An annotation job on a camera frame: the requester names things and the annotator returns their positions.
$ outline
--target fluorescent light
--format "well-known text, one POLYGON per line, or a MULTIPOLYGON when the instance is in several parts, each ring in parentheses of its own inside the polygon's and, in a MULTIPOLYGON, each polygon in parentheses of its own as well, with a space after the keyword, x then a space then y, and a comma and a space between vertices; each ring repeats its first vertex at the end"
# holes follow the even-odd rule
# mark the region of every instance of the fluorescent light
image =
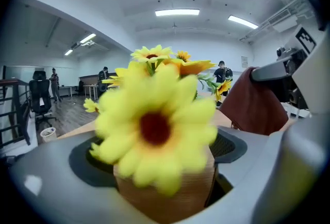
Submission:
POLYGON ((198 15, 200 13, 199 9, 169 9, 169 10, 159 10, 155 11, 156 16, 161 15, 198 15))
POLYGON ((65 53, 65 55, 69 55, 70 53, 72 53, 73 52, 73 49, 69 49, 66 53, 65 53))
POLYGON ((89 41, 90 39, 94 38, 96 34, 92 33, 91 35, 85 37, 83 40, 80 41, 80 43, 85 43, 86 41, 89 41))
POLYGON ((238 22, 240 24, 243 24, 245 26, 248 26, 248 27, 250 27, 252 29, 256 29, 258 27, 257 25, 254 25, 254 24, 252 24, 249 21, 246 21, 246 20, 243 20, 243 19, 234 17, 233 15, 231 15, 228 19, 231 20, 231 21, 235 21, 235 22, 238 22))

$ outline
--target chair headrest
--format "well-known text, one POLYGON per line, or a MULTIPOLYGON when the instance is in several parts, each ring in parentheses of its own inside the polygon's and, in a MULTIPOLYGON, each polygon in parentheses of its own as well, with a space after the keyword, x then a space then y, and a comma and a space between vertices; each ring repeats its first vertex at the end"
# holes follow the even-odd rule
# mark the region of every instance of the chair headrest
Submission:
POLYGON ((45 71, 35 71, 32 78, 33 78, 33 80, 46 80, 46 72, 45 71))

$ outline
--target standing person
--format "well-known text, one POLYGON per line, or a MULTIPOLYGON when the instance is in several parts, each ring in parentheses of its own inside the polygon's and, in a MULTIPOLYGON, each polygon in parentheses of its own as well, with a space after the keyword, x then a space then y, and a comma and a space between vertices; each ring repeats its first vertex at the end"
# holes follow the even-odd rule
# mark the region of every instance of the standing person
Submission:
MULTIPOLYGON (((216 69, 213 76, 215 76, 217 78, 217 81, 216 81, 217 83, 223 83, 225 80, 233 81, 233 71, 229 67, 225 66, 224 61, 219 62, 219 68, 216 69)), ((222 95, 227 96, 228 91, 223 92, 222 95)))
POLYGON ((102 85, 102 80, 108 78, 109 78, 108 67, 104 66, 103 70, 98 73, 98 78, 97 78, 98 91, 100 92, 100 96, 107 90, 107 88, 104 91, 101 90, 101 88, 104 88, 104 85, 102 85))
POLYGON ((59 78, 58 75, 55 71, 55 68, 53 68, 53 74, 51 75, 51 77, 49 78, 49 80, 51 80, 51 88, 52 88, 52 92, 53 92, 53 97, 54 97, 54 103, 57 102, 57 98, 60 102, 62 102, 61 97, 60 97, 60 93, 58 91, 59 88, 59 78))

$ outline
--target person wearing black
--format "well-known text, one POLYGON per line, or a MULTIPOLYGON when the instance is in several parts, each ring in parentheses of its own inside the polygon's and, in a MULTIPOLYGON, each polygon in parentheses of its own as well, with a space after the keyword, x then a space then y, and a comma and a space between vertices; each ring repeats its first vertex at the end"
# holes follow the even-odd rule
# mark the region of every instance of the person wearing black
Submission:
MULTIPOLYGON (((217 78, 217 83, 223 83, 225 80, 233 81, 233 71, 225 66, 224 61, 219 62, 219 68, 213 74, 217 78)), ((222 95, 227 96, 228 91, 223 92, 222 95)))
MULTIPOLYGON (((109 73, 108 73, 108 67, 104 66, 103 70, 98 73, 98 78, 97 78, 97 83, 99 84, 100 81, 108 79, 109 78, 109 73)), ((100 85, 98 86, 98 91, 100 93, 100 96, 106 91, 101 91, 100 90, 100 85)))
POLYGON ((57 98, 60 102, 61 101, 61 97, 60 97, 60 92, 58 91, 59 88, 59 78, 58 75, 55 71, 55 68, 52 69, 53 70, 53 74, 51 75, 51 77, 49 78, 49 80, 51 80, 51 88, 52 88, 52 93, 53 93, 53 97, 54 97, 54 103, 57 102, 57 98))

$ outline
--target yellow flower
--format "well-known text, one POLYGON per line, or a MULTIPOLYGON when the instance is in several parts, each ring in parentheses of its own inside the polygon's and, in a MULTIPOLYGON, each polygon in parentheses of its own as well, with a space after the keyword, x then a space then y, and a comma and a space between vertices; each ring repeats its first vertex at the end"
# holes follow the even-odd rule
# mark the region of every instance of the yellow flower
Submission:
POLYGON ((221 94, 229 90, 232 87, 232 82, 230 80, 225 80, 221 83, 216 89, 216 98, 217 101, 221 100, 221 94))
POLYGON ((175 64, 180 73, 180 76, 186 76, 188 74, 197 75, 200 72, 212 68, 216 65, 215 63, 211 63, 210 60, 184 62, 181 59, 166 59, 163 61, 163 63, 165 65, 175 64))
POLYGON ((133 59, 141 62, 155 62, 159 59, 168 59, 172 54, 170 47, 161 48, 161 45, 157 45, 155 48, 151 48, 150 51, 146 47, 142 47, 141 50, 135 50, 131 54, 133 59))
POLYGON ((90 98, 85 99, 84 107, 86 108, 86 112, 97 112, 99 111, 100 107, 97 103, 95 103, 90 98))
POLYGON ((188 62, 191 55, 188 52, 177 51, 176 58, 183 60, 184 62, 188 62))
POLYGON ((118 163, 121 177, 133 176, 138 187, 154 183, 160 193, 173 195, 183 172, 201 172, 206 145, 214 142, 217 128, 210 125, 215 112, 212 99, 193 101, 197 78, 178 80, 173 66, 151 78, 128 74, 124 85, 100 98, 104 109, 95 122, 104 139, 93 155, 118 163))
POLYGON ((128 71, 132 71, 136 75, 149 76, 149 73, 146 69, 146 64, 145 63, 137 62, 137 61, 131 61, 128 64, 128 68, 116 68, 115 73, 117 74, 117 76, 110 76, 112 79, 102 80, 102 83, 112 84, 108 87, 120 86, 122 81, 123 81, 123 78, 125 77, 125 75, 127 75, 128 71))

